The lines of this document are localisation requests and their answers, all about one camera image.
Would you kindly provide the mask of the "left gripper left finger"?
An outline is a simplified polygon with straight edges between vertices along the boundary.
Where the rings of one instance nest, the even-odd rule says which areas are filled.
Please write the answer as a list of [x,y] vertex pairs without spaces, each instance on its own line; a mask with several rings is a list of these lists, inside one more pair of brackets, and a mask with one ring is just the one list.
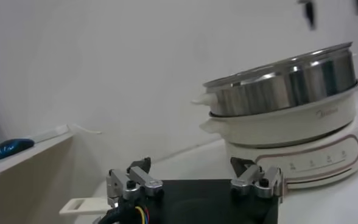
[[149,175],[152,160],[150,157],[134,161],[125,171],[110,169],[106,176],[107,201],[111,207],[125,202],[135,202],[143,196],[158,198],[163,194],[163,181]]

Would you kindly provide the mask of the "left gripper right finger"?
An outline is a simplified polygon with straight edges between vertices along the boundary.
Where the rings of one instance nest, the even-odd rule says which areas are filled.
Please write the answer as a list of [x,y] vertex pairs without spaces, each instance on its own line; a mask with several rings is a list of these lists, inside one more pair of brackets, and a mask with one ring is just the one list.
[[230,164],[236,175],[230,181],[233,192],[239,196],[255,194],[262,199],[276,198],[278,203],[284,198],[284,175],[279,167],[270,166],[264,170],[254,161],[231,157]]

